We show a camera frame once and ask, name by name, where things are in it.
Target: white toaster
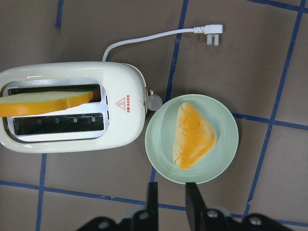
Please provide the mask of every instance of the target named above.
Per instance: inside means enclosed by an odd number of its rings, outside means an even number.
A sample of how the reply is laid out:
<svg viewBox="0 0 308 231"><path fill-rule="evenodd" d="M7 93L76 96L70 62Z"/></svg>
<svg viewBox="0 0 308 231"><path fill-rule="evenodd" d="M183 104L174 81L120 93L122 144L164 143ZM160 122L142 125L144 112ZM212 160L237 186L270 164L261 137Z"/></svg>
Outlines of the white toaster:
<svg viewBox="0 0 308 231"><path fill-rule="evenodd" d="M100 99L41 115L3 117L0 142L24 153L114 148L141 133L148 97L142 73L129 64L37 64L0 73L1 96L57 90L99 90Z"/></svg>

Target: white cable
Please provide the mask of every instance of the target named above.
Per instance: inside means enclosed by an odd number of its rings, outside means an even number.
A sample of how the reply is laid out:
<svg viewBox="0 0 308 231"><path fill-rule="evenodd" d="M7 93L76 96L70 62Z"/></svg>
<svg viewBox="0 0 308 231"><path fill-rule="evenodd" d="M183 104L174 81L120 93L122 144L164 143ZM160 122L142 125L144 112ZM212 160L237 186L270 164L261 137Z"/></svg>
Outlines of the white cable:
<svg viewBox="0 0 308 231"><path fill-rule="evenodd" d="M171 30L168 32L163 32L155 35L150 35L142 38L134 38L134 39L129 39L121 42L116 42L109 47L104 52L102 62L105 62L107 60L108 53L110 52L111 49L125 45L125 44L130 44L130 43L135 43L135 42L143 42L143 41L148 41L151 39L155 38L160 38L164 36L169 36L169 35L175 35L175 34L180 34L180 33L188 33L188 32L193 32L196 34L202 33L202 34L221 34L222 33L222 25L206 25L206 26L200 26L200 27L195 27L195 28L189 28L189 29L178 29L178 30Z"/></svg>

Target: toaster body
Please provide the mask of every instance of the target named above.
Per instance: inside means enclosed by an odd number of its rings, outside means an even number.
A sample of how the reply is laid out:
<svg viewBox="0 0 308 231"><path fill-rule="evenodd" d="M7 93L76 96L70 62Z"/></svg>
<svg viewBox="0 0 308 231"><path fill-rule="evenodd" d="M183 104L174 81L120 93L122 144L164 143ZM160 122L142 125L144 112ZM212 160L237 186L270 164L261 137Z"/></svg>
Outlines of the toaster body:
<svg viewBox="0 0 308 231"><path fill-rule="evenodd" d="M129 64L37 64L0 73L1 96L85 90L99 91L100 98L41 115L3 117L1 144L25 153L76 152L123 146L140 135L148 95L142 73Z"/></svg>

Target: light green round plate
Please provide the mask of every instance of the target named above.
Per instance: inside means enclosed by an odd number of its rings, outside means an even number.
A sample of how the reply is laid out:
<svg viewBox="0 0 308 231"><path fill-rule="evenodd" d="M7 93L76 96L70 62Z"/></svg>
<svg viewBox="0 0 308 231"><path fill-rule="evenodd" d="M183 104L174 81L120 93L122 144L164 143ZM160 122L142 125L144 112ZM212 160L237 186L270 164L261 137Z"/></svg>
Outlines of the light green round plate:
<svg viewBox="0 0 308 231"><path fill-rule="evenodd" d="M188 170L181 170L172 160L178 108L190 102L215 130L214 148ZM145 134L145 148L153 167L165 178L180 184L207 182L220 175L232 162L239 134L231 112L219 101L204 95L182 95L165 103L150 120Z"/></svg>

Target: white plug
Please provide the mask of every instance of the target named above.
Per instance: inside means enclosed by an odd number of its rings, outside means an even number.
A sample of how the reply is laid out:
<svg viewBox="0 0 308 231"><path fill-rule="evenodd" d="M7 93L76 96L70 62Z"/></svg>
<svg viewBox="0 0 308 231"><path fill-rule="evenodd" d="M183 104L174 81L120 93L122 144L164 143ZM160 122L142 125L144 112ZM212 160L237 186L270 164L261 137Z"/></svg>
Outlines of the white plug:
<svg viewBox="0 0 308 231"><path fill-rule="evenodd" d="M222 25L206 25L199 26L194 28L195 34L204 34L206 37L206 44L212 45L212 41L214 38L214 46L219 45L219 34L222 34Z"/></svg>

